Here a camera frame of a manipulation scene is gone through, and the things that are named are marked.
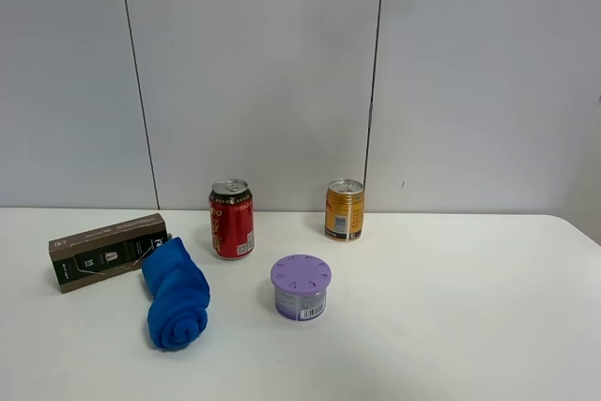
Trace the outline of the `blue towel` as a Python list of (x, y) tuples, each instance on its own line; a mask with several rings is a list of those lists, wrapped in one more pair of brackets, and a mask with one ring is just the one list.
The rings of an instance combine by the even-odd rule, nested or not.
[(205, 330), (210, 289), (181, 238), (158, 247), (142, 265), (153, 298), (147, 313), (149, 337), (162, 350), (183, 349)]

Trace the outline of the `gold drink can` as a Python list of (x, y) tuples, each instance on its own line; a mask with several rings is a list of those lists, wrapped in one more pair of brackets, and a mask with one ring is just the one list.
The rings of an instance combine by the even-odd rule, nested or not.
[(353, 179), (333, 180), (326, 193), (325, 235), (339, 241), (354, 241), (362, 234), (363, 185)]

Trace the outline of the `red soda can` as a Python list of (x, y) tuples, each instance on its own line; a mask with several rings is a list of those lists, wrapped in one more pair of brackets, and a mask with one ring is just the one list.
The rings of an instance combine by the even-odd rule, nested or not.
[(253, 194), (236, 178), (212, 184), (208, 198), (212, 247), (223, 259), (239, 259), (254, 249)]

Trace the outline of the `purple lidded air freshener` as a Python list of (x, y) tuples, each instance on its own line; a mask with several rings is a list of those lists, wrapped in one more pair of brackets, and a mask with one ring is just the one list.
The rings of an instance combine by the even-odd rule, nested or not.
[(276, 261), (270, 270), (277, 312), (293, 321), (309, 321), (325, 312), (331, 268), (322, 259), (292, 254)]

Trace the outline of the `brown green cardboard box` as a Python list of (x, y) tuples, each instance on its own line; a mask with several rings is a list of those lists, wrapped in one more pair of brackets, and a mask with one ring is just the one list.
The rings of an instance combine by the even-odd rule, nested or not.
[(159, 213), (49, 242), (49, 257), (62, 293), (139, 270), (170, 239)]

